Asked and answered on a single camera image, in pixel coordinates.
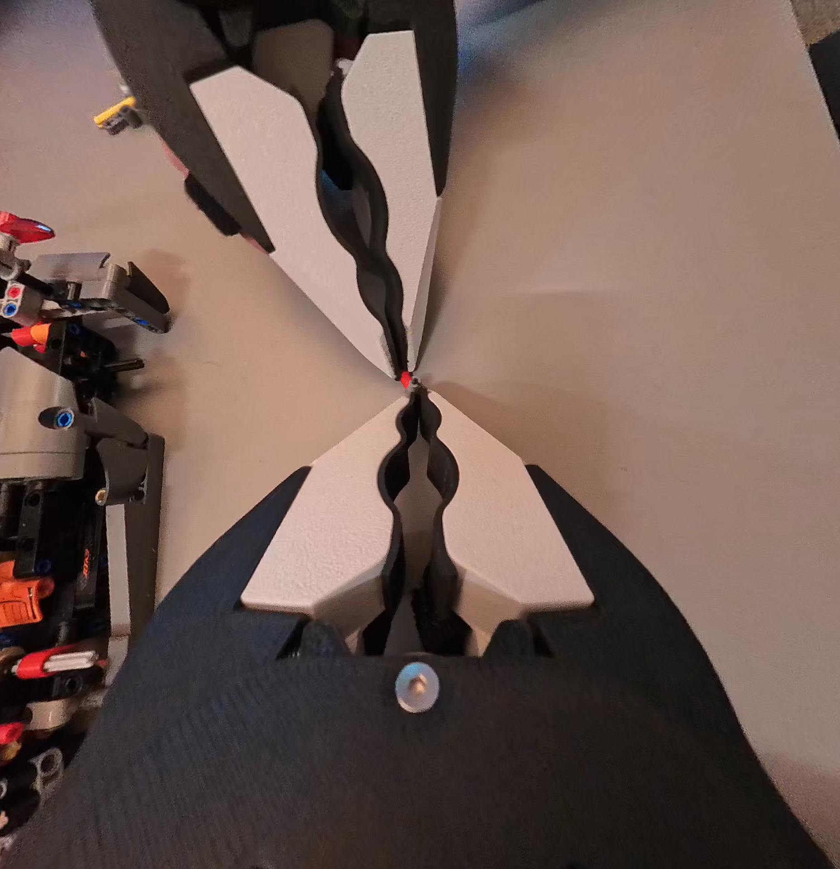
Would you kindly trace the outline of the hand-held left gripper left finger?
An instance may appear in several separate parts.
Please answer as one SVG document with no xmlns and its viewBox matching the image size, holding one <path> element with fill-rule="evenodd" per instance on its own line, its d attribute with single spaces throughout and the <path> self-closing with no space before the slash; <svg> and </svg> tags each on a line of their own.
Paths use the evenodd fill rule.
<svg viewBox="0 0 840 869">
<path fill-rule="evenodd" d="M 396 498 L 410 480 L 419 399 L 405 394 L 321 455 L 240 601 L 334 626 L 352 651 L 381 651 L 405 582 Z"/>
</svg>

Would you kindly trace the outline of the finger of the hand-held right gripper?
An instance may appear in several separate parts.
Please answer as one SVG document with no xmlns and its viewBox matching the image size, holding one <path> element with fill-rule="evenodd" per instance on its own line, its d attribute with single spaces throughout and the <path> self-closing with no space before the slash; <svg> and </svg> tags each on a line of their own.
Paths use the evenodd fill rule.
<svg viewBox="0 0 840 869">
<path fill-rule="evenodd" d="M 325 219 L 320 155 L 303 105 L 239 66 L 190 90 L 274 246 L 274 262 L 370 363 L 396 376 L 382 322 L 361 299 L 356 258 Z"/>
<path fill-rule="evenodd" d="M 361 299 L 382 322 L 394 378 L 414 375 L 442 207 L 414 32 L 367 37 L 334 68 L 325 107 L 353 175 L 337 235 L 356 258 Z"/>
</svg>

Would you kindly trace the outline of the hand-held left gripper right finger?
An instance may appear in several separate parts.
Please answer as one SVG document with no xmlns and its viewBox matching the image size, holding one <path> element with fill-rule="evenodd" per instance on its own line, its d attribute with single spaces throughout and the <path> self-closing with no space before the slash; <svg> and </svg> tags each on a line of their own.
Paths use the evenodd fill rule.
<svg viewBox="0 0 840 869">
<path fill-rule="evenodd" d="M 426 652 L 483 652 L 506 621 L 595 597 L 523 460 L 435 392 L 420 399 L 427 477 L 440 496 L 418 589 Z"/>
</svg>

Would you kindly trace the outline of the pile of lego pieces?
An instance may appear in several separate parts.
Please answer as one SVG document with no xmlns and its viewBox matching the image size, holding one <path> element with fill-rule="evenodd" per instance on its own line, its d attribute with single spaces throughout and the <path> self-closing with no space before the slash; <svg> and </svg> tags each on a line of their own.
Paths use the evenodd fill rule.
<svg viewBox="0 0 840 869">
<path fill-rule="evenodd" d="M 126 129 L 140 129 L 144 126 L 137 100 L 133 95 L 125 97 L 118 103 L 102 110 L 92 117 L 96 127 L 110 136 L 118 136 Z"/>
</svg>

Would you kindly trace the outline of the partly built lego car model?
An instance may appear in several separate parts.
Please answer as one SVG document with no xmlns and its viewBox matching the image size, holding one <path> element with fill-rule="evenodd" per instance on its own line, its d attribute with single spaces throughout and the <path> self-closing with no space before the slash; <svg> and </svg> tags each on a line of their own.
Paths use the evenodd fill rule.
<svg viewBox="0 0 840 869">
<path fill-rule="evenodd" d="M 40 255 L 0 210 L 0 859 L 78 752 L 155 605 L 165 441 L 113 405 L 120 358 L 89 324 L 170 307 L 107 252 Z"/>
</svg>

